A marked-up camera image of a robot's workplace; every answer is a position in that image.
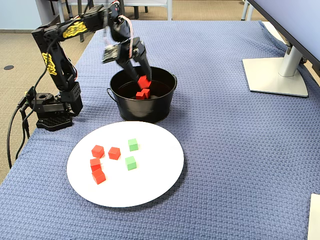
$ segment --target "computer monitor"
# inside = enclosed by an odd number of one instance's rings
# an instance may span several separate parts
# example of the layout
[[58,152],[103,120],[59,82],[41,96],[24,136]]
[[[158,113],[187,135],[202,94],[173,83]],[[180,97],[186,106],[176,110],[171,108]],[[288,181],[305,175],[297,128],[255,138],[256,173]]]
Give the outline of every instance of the computer monitor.
[[284,57],[244,59],[253,92],[307,97],[297,67],[306,57],[320,76],[320,0],[248,0],[293,46]]

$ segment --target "red cube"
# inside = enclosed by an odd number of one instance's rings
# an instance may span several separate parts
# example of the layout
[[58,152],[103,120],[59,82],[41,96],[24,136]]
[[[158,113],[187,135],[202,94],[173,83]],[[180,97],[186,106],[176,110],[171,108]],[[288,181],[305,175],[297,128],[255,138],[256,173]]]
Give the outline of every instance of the red cube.
[[113,159],[113,160],[118,160],[121,153],[120,153],[120,148],[117,148],[117,147],[111,147],[109,152],[109,158],[110,159]]
[[139,87],[140,87],[141,89],[147,89],[147,88],[149,88],[149,86],[150,86],[150,84],[151,84],[151,81],[149,81],[149,80],[147,79],[147,76],[144,75],[144,76],[141,76],[141,77],[139,78],[138,84],[139,84]]
[[96,182],[96,184],[100,184],[106,180],[106,176],[105,176],[104,172],[101,170],[101,168],[95,170],[92,173],[92,177],[93,177],[94,181]]
[[90,166],[92,172],[101,168],[100,158],[90,159]]
[[146,99],[150,97],[150,89],[144,88],[141,92],[144,93]]
[[102,158],[102,156],[105,154],[104,147],[99,145],[95,145],[91,152],[92,156],[99,159]]
[[135,95],[135,99],[143,100],[145,99],[145,94],[143,92],[138,91]]

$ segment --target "chair leg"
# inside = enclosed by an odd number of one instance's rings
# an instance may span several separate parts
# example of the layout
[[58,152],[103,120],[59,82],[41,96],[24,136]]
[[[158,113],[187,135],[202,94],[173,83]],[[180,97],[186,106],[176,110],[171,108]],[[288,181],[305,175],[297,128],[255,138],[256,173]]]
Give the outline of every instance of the chair leg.
[[241,21],[246,20],[246,15],[247,15],[248,7],[249,7],[249,2],[248,2],[248,0],[245,0],[245,2],[244,2],[244,7],[243,7],[243,12],[242,12],[242,17],[241,17]]
[[89,9],[94,7],[94,0],[88,0],[88,4],[89,4]]
[[52,4],[52,1],[50,1],[50,5],[51,5],[52,14],[56,15],[55,8],[54,8],[54,5]]
[[[82,1],[81,0],[78,0],[78,14],[82,14]],[[80,43],[83,43],[84,41],[84,35],[83,34],[80,34]]]
[[134,6],[134,19],[139,19],[139,7]]
[[172,0],[166,1],[166,10],[168,15],[168,21],[172,21]]
[[62,2],[61,2],[61,0],[59,0],[56,3],[58,4],[60,23],[64,23],[65,22],[65,18],[64,18],[64,10],[62,8]]
[[119,2],[120,2],[121,14],[125,16],[126,15],[126,11],[125,11],[124,0],[119,0]]
[[71,7],[69,7],[68,0],[65,0],[65,6],[66,6],[66,10],[67,10],[67,12],[68,12],[68,14],[69,14],[69,19],[73,19],[74,16],[73,16],[73,14],[72,14],[72,9],[71,9]]
[[252,4],[250,4],[248,16],[246,17],[246,21],[251,21],[251,17],[252,17],[252,13],[254,12],[254,9],[255,9],[254,6],[252,6]]

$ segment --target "yellow sticker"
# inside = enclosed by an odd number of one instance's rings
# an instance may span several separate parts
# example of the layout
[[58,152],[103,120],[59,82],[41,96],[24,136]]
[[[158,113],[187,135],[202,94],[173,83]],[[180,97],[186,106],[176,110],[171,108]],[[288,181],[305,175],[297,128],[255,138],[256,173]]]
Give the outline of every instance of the yellow sticker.
[[70,27],[68,27],[62,34],[63,38],[73,37],[79,33],[87,31],[87,27],[83,21],[77,21]]
[[[44,59],[45,64],[47,65],[48,57],[47,57],[47,54],[45,52],[42,53],[42,57]],[[49,71],[50,74],[57,75],[57,73],[56,73],[56,65],[52,61],[52,57],[51,57],[50,53],[49,53],[49,63],[48,63],[47,70]]]

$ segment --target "cable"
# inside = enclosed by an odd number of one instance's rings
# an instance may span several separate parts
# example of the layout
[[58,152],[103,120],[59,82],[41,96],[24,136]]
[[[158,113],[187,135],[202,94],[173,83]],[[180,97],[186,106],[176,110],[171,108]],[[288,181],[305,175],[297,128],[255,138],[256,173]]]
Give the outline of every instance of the cable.
[[22,132],[23,132],[23,139],[22,139],[22,143],[21,143],[18,151],[16,152],[15,160],[18,159],[19,153],[20,153],[21,149],[23,148],[23,146],[24,146],[24,144],[25,144],[25,140],[26,140],[25,126],[24,126],[23,124],[22,124]]
[[53,44],[56,42],[57,38],[54,39],[48,46],[48,48],[46,49],[46,65],[45,65],[45,69],[43,71],[43,73],[41,74],[41,76],[39,77],[39,79],[36,81],[34,87],[33,87],[33,97],[34,97],[34,103],[33,103],[33,108],[31,110],[31,112],[29,112],[29,114],[23,119],[22,121],[22,132],[23,132],[23,139],[22,139],[22,143],[19,147],[19,150],[16,152],[15,155],[15,159],[17,160],[19,153],[21,151],[21,149],[23,148],[24,144],[25,144],[25,140],[26,140],[26,133],[25,133],[25,122],[27,121],[27,119],[30,117],[31,114],[34,113],[35,109],[36,109],[36,99],[37,99],[37,92],[36,92],[36,87],[38,86],[40,80],[44,77],[44,75],[47,72],[48,69],[48,65],[49,65],[49,53],[50,53],[50,49],[53,46]]
[[12,127],[12,123],[14,122],[15,116],[18,112],[18,110],[20,109],[19,106],[17,106],[12,114],[10,123],[9,123],[9,128],[8,128],[8,133],[6,135],[6,154],[8,157],[8,163],[9,163],[9,168],[11,169],[12,167],[12,163],[11,163],[11,155],[10,155],[10,134],[11,134],[11,127]]
[[[29,107],[29,104],[24,104],[22,108],[20,108],[20,113],[21,113],[21,118],[22,121],[25,119],[26,117],[26,110]],[[29,124],[28,124],[28,120],[25,121],[24,123],[24,129],[26,132],[26,137],[29,139],[30,138],[30,133],[29,133]]]
[[24,104],[26,103],[27,101],[27,98],[24,96],[23,98],[21,98],[21,100],[18,102],[13,114],[12,114],[12,117],[11,117],[11,120],[10,120],[10,123],[9,123],[9,127],[8,127],[8,133],[7,133],[7,136],[6,136],[6,154],[7,154],[7,157],[8,157],[8,163],[9,163],[9,168],[11,169],[12,167],[12,163],[11,163],[11,153],[10,153],[10,135],[11,135],[11,128],[12,128],[12,124],[14,122],[14,119],[15,119],[15,116],[18,112],[19,109],[21,109]]

